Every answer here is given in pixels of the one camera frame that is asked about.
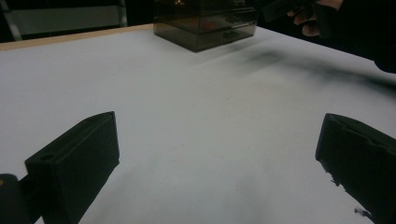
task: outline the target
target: table edge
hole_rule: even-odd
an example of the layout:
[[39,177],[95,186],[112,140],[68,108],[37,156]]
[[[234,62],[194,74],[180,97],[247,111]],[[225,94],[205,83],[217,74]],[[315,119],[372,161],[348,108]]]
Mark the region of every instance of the table edge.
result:
[[34,47],[34,46],[48,45],[48,44],[55,44],[55,43],[61,43],[61,42],[65,42],[65,41],[91,38],[91,37],[96,37],[96,36],[101,36],[101,35],[114,35],[114,34],[120,34],[120,33],[125,33],[125,32],[149,30],[152,28],[153,28],[153,24],[144,24],[144,25],[128,26],[128,27],[123,27],[123,28],[108,29],[108,30],[102,30],[102,31],[87,32],[87,33],[81,33],[81,34],[75,34],[75,35],[59,35],[59,36],[39,38],[39,39],[7,42],[7,43],[0,44],[0,51],[1,50],[9,50],[9,49],[29,48],[29,47]]

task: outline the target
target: white tabletop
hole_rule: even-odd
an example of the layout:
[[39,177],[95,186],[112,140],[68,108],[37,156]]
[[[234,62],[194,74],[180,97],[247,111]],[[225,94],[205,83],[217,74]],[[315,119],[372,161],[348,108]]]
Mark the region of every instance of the white tabletop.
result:
[[395,100],[374,63],[261,28],[199,53],[151,30],[4,50],[0,173],[115,111],[120,165],[80,223],[368,224],[318,135],[335,113],[395,137]]

